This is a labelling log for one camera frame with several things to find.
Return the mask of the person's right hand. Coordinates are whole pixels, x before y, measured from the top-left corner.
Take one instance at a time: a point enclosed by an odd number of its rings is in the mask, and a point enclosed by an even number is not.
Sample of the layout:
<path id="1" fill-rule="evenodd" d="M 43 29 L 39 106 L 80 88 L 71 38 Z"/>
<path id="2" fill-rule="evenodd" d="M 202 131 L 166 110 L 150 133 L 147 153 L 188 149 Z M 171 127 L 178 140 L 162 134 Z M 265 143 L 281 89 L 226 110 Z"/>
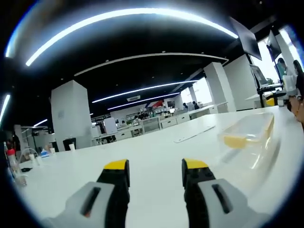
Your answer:
<path id="1" fill-rule="evenodd" d="M 297 121 L 304 123 L 304 101 L 295 96 L 290 96 L 287 109 L 294 114 Z"/>

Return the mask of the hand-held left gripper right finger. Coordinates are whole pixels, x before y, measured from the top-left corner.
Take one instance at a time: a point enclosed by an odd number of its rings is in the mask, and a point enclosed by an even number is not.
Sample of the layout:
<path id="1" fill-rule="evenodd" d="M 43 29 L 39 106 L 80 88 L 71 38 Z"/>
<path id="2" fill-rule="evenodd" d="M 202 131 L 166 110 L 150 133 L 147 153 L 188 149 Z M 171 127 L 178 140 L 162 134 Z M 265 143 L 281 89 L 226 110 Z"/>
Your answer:
<path id="1" fill-rule="evenodd" d="M 225 179 L 217 179 L 202 161 L 181 161 L 189 227 L 258 228 L 262 215 L 248 206 L 246 196 Z"/>

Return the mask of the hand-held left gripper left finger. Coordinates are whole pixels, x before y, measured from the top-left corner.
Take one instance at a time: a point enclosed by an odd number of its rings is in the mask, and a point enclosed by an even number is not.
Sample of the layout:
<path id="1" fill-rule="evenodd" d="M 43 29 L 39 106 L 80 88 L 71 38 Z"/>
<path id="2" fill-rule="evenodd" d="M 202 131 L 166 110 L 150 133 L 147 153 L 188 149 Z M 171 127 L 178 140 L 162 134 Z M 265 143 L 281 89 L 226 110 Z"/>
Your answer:
<path id="1" fill-rule="evenodd" d="M 88 182 L 67 199 L 58 216 L 44 219 L 44 227 L 124 228 L 129 187 L 129 160 L 110 162 L 96 182 Z"/>

